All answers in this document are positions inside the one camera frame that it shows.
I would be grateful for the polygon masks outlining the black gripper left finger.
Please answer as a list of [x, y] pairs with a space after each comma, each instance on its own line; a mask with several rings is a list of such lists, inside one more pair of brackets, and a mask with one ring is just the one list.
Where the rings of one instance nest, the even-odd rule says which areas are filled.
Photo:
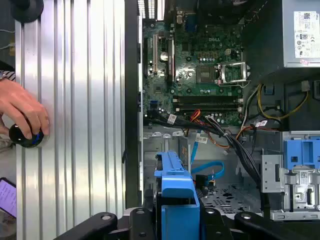
[[118, 218], [110, 212], [100, 212], [76, 225], [57, 240], [152, 240], [152, 212], [133, 208]]

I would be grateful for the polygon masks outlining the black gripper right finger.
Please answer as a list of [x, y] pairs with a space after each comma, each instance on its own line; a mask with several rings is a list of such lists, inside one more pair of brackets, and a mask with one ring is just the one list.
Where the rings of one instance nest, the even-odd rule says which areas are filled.
[[242, 211], [231, 219], [212, 207], [202, 210], [203, 240], [318, 240], [320, 221], [273, 221]]

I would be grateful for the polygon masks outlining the person's bare hand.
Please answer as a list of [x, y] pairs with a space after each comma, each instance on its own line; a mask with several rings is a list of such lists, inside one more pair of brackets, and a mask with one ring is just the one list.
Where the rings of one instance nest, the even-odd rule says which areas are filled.
[[13, 120], [26, 139], [39, 131], [49, 135], [50, 123], [45, 107], [20, 84], [6, 78], [0, 81], [0, 114]]

